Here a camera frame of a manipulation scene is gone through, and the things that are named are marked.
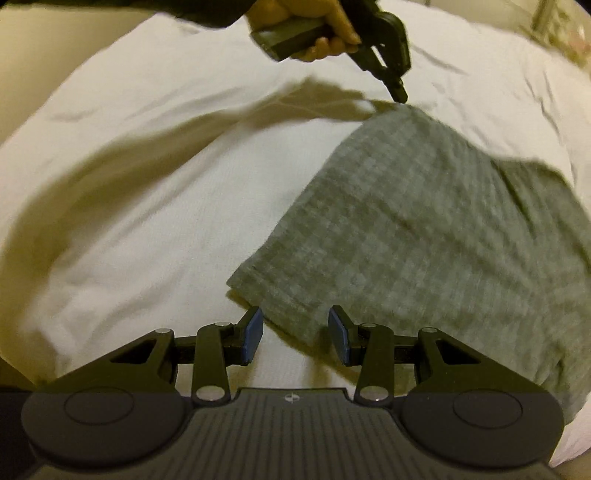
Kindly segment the person's left hand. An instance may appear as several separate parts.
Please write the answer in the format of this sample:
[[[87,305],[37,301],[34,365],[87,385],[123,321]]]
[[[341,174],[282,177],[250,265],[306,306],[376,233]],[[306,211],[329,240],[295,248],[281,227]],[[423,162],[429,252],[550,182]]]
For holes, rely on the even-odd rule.
[[[256,1],[245,17],[252,40],[277,62],[311,63],[362,45],[338,1]]]

